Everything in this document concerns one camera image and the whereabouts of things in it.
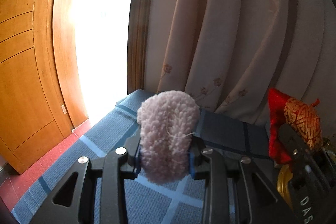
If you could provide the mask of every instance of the yellow bowl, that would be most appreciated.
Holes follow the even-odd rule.
[[[280,169],[279,176],[278,176],[277,190],[291,209],[293,209],[293,205],[292,205],[292,199],[291,199],[291,196],[288,190],[288,182],[292,179],[292,177],[293,177],[293,174],[291,173],[289,169],[289,165],[288,164],[283,165],[282,168]]]

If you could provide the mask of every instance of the curtain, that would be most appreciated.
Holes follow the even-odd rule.
[[[209,111],[265,125],[275,87],[305,103],[319,98],[322,130],[336,132],[331,0],[174,0],[171,7],[157,92],[183,90]]]

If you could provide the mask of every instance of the fluffy pink object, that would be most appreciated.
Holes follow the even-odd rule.
[[[142,103],[137,121],[141,125],[141,166],[148,180],[163,184],[188,174],[191,135],[186,135],[199,115],[194,99],[182,91],[162,92]]]

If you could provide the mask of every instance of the red tile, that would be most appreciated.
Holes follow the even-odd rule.
[[[81,137],[83,136],[89,129],[91,129],[91,123],[90,123],[90,119],[87,119],[84,123],[82,123],[80,126],[76,127],[73,130],[73,133],[78,136]]]
[[[44,170],[47,170],[76,140],[78,137],[72,133],[40,158],[39,161]]]
[[[17,195],[13,189],[10,179],[6,179],[0,186],[0,197],[6,204],[7,208],[11,211],[18,202]]]
[[[11,183],[17,197],[20,199],[28,188],[44,173],[39,161],[35,162],[22,175],[10,176]]]

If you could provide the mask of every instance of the bright doorway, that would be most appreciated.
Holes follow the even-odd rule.
[[[92,125],[127,96],[130,1],[73,0],[78,73]]]

